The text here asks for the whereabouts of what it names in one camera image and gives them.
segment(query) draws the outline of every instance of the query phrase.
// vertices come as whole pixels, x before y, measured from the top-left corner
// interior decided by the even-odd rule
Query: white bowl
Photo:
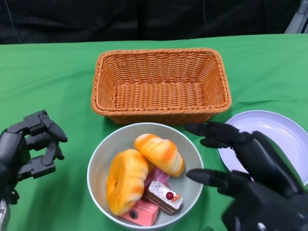
[[[144,133],[151,133],[162,139],[173,141],[185,160],[183,174],[178,178],[171,178],[169,182],[170,188],[183,198],[182,209],[173,216],[160,211],[156,222],[152,226],[139,226],[113,215],[105,200],[106,177],[112,159],[121,151],[133,149],[135,139]],[[202,184],[196,183],[185,176],[186,172],[192,168],[203,168],[203,162],[195,145],[182,133],[162,124],[132,124],[111,133],[95,149],[88,166],[88,188],[97,207],[114,222],[133,230],[159,230],[181,219],[198,200],[203,187]]]

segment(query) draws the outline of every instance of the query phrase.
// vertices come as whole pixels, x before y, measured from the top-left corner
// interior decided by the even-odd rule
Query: wicker basket
[[[91,105],[118,124],[182,124],[226,111],[231,96],[217,51],[107,51],[97,60]]]

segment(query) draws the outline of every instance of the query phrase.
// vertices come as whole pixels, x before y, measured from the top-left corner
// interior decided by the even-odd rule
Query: toy donut
[[[152,134],[143,134],[134,142],[135,148],[165,173],[178,177],[185,167],[185,161],[176,145]]]
[[[146,159],[136,150],[128,149],[114,157],[106,181],[106,201],[113,214],[126,213],[142,197],[148,171]]]

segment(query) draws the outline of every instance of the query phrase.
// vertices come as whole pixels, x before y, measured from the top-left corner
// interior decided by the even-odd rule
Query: plate
[[[230,118],[227,124],[241,132],[260,131],[283,150],[304,184],[308,183],[308,134],[294,121],[268,111],[247,111]],[[230,170],[247,172],[230,149],[219,149],[220,157]]]

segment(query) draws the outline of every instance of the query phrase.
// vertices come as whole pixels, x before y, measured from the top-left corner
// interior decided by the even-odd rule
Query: black curtain
[[[283,33],[299,5],[300,0],[0,0],[0,44]]]

